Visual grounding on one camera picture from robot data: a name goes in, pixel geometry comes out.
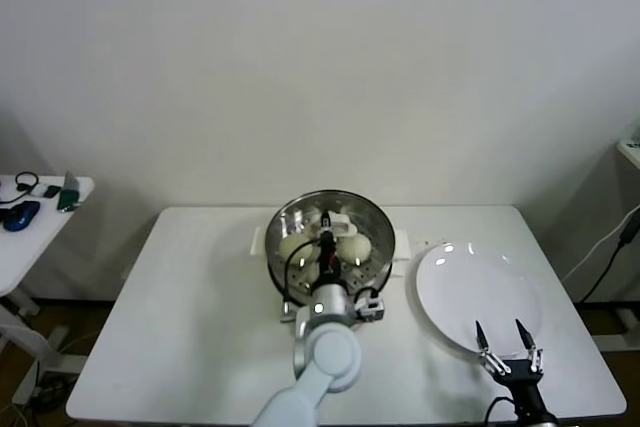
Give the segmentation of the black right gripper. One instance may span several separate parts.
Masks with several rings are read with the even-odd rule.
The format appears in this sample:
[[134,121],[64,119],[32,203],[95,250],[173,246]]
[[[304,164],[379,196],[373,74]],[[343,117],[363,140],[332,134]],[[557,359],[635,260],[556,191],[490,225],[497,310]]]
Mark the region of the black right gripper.
[[545,410],[538,389],[543,374],[543,350],[537,347],[532,334],[519,319],[515,323],[528,360],[503,361],[490,349],[480,322],[475,321],[479,359],[494,381],[509,390],[517,416],[539,416]]

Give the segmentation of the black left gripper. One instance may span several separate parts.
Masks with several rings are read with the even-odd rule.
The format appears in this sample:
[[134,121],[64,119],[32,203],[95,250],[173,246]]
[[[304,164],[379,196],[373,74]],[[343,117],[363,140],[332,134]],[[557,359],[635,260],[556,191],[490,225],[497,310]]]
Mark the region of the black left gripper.
[[342,265],[336,254],[336,242],[328,210],[324,210],[320,216],[319,241],[319,274],[316,284],[339,284],[342,281]]

